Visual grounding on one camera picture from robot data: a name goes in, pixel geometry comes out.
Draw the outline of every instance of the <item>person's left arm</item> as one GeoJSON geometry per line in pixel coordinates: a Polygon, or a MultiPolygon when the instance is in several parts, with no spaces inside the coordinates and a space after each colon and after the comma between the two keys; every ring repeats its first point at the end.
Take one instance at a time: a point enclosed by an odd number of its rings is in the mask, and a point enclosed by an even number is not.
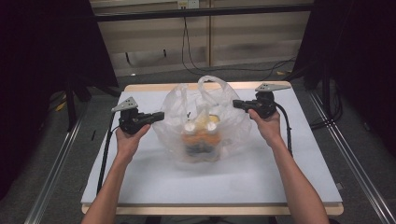
{"type": "Polygon", "coordinates": [[[134,135],[124,133],[120,128],[116,130],[117,156],[108,171],[105,183],[82,219],[83,224],[114,223],[126,168],[137,151],[140,138],[147,133],[149,127],[144,126],[134,135]]]}

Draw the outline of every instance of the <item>gray carpet floor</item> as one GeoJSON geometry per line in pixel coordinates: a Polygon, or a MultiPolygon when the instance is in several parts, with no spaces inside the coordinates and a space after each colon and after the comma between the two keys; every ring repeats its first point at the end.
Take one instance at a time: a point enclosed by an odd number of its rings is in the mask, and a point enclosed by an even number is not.
{"type": "MultiPolygon", "coordinates": [[[[273,63],[255,63],[238,65],[239,68],[271,68],[273,63]]],[[[291,70],[292,64],[287,64],[280,70],[291,70]]],[[[226,81],[262,80],[268,72],[253,71],[212,71],[195,73],[217,76],[226,81]]],[[[123,90],[129,84],[195,82],[200,75],[186,70],[140,75],[134,77],[118,77],[120,86],[114,88],[123,90]]],[[[282,76],[272,74],[268,80],[280,80],[282,76]]],[[[308,121],[319,117],[312,104],[308,92],[304,89],[301,79],[291,82],[308,121]]],[[[67,155],[61,175],[55,185],[45,213],[40,223],[79,223],[83,217],[80,199],[91,171],[93,162],[104,139],[110,118],[110,108],[116,105],[118,99],[90,88],[92,99],[88,103],[79,102],[76,98],[77,112],[87,106],[87,113],[82,118],[81,126],[74,144],[67,155]]],[[[364,170],[386,199],[393,213],[396,211],[396,159],[382,145],[381,139],[368,132],[364,120],[359,113],[343,99],[344,115],[337,125],[358,157],[364,170]]],[[[34,156],[23,168],[22,174],[13,183],[6,198],[0,202],[0,223],[23,223],[32,208],[35,198],[46,181],[51,166],[67,135],[67,111],[51,110],[43,124],[41,136],[36,145],[34,156]]],[[[340,223],[381,223],[377,213],[371,206],[352,174],[345,159],[341,155],[326,128],[313,131],[325,161],[329,166],[335,183],[342,183],[340,194],[344,200],[345,212],[334,217],[340,223]]],[[[118,216],[117,223],[144,223],[145,217],[118,216]]],[[[259,223],[260,220],[250,220],[241,223],[259,223]]],[[[279,223],[291,223],[290,217],[279,217],[279,223]]]]}

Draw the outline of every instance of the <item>human arm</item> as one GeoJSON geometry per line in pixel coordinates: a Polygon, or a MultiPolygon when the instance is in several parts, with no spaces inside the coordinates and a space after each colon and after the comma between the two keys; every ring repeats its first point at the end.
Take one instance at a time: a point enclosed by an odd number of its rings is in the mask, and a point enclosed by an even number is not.
{"type": "Polygon", "coordinates": [[[248,113],[256,121],[267,145],[273,150],[288,207],[295,223],[329,223],[321,199],[290,155],[280,135],[279,113],[275,112],[268,119],[261,119],[252,109],[249,109],[248,113]]]}
{"type": "Polygon", "coordinates": [[[147,133],[149,127],[149,125],[145,125],[134,135],[124,133],[120,128],[116,130],[116,158],[108,171],[105,183],[83,218],[83,224],[114,223],[120,188],[126,168],[137,151],[140,138],[147,133]]]}

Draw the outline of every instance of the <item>person's left hand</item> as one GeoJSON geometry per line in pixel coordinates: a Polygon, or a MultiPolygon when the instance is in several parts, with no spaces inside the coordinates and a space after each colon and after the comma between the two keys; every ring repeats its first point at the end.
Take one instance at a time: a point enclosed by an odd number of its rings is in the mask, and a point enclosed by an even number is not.
{"type": "Polygon", "coordinates": [[[117,157],[116,160],[126,162],[128,164],[131,162],[132,157],[137,151],[139,146],[140,138],[143,137],[149,131],[150,125],[147,124],[143,126],[139,132],[136,134],[128,134],[122,131],[121,128],[116,130],[117,136],[117,157]]]}

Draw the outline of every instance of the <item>item inside plastic bag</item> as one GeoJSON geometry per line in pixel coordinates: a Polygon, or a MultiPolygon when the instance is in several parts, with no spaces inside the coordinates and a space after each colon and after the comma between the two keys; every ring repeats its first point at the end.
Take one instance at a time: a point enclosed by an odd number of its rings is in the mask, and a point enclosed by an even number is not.
{"type": "Polygon", "coordinates": [[[165,118],[152,127],[160,141],[178,161],[218,161],[237,152],[251,129],[248,114],[233,107],[239,96],[225,81],[211,76],[198,80],[198,90],[182,83],[165,97],[165,118]],[[206,90],[206,81],[220,88],[206,90]]]}

